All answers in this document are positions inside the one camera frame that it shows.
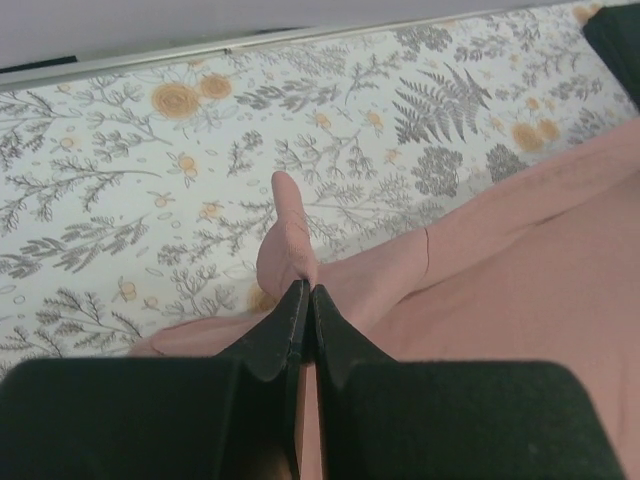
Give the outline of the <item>pink t shirt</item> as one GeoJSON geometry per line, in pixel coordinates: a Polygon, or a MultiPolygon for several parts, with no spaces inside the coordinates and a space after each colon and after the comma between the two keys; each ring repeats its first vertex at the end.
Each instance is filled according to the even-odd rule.
{"type": "MultiPolygon", "coordinates": [[[[585,388],[624,477],[639,475],[639,124],[630,121],[518,172],[442,217],[321,264],[299,189],[272,177],[275,224],[257,262],[279,301],[310,287],[298,479],[328,479],[315,361],[313,290],[392,359],[544,361],[585,388]]],[[[270,314],[210,317],[160,330],[136,356],[219,354],[270,314]]]]}

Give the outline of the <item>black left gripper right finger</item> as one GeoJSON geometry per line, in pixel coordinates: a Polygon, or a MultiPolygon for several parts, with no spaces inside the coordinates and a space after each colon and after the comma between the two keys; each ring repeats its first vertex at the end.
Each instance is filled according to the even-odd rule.
{"type": "Polygon", "coordinates": [[[392,359],[312,293],[328,479],[621,479],[591,400],[544,361],[392,359]]]}

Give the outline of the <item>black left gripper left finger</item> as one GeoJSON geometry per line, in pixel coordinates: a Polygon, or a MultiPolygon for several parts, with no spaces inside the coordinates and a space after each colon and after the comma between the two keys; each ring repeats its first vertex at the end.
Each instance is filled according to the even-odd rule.
{"type": "Polygon", "coordinates": [[[310,287],[219,354],[37,359],[1,383],[5,479],[296,479],[310,287]]]}

